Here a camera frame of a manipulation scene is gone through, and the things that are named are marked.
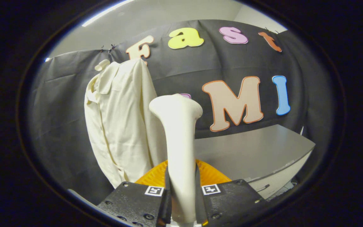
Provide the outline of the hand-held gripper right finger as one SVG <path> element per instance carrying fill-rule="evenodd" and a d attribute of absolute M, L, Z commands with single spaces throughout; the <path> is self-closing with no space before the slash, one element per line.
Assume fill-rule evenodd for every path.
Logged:
<path fill-rule="evenodd" d="M 196 160 L 196 221 L 203 227 L 239 227 L 267 208 L 245 180 L 231 180 L 210 164 Z"/>

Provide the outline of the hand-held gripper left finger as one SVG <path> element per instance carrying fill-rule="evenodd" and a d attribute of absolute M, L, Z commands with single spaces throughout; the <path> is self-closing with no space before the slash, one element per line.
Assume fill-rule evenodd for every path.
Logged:
<path fill-rule="evenodd" d="M 166 227 L 172 213 L 167 165 L 163 161 L 135 183 L 122 182 L 97 207 L 133 225 Z"/>

